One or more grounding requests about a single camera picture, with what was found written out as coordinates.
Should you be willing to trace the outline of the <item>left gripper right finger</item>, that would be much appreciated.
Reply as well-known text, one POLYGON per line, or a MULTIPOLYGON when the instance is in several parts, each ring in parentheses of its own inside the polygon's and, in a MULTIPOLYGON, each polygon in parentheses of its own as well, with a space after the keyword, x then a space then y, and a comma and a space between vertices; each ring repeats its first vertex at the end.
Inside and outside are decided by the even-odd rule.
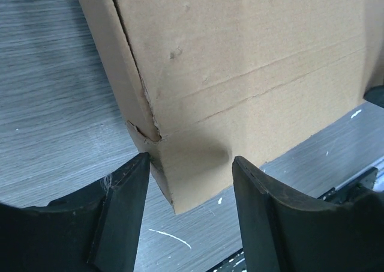
POLYGON ((340 202, 314 198, 241 156, 232 175, 248 271, 383 270, 383 191, 355 186, 340 202))

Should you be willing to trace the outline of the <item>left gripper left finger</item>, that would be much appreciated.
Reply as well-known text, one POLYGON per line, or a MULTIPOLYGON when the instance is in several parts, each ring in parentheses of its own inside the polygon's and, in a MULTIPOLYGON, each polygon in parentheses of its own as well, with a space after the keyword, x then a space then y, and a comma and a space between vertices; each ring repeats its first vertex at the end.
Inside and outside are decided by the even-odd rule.
POLYGON ((2 271, 133 271, 149 154, 45 207, 1 205, 2 271))

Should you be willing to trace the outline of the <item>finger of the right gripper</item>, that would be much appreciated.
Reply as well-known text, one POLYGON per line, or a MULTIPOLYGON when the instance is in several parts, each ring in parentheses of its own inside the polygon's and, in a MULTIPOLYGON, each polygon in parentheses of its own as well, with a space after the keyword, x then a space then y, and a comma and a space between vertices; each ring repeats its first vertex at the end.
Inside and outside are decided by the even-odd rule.
POLYGON ((384 108, 384 86, 374 86, 364 94, 364 100, 384 108))

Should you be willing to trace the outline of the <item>brown cardboard box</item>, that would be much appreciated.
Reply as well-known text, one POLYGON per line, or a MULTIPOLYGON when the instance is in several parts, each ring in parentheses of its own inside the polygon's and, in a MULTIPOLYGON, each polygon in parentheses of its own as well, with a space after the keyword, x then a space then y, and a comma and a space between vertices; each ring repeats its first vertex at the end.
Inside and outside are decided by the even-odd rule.
POLYGON ((383 0, 79 0, 137 149, 176 214, 382 83, 383 0))

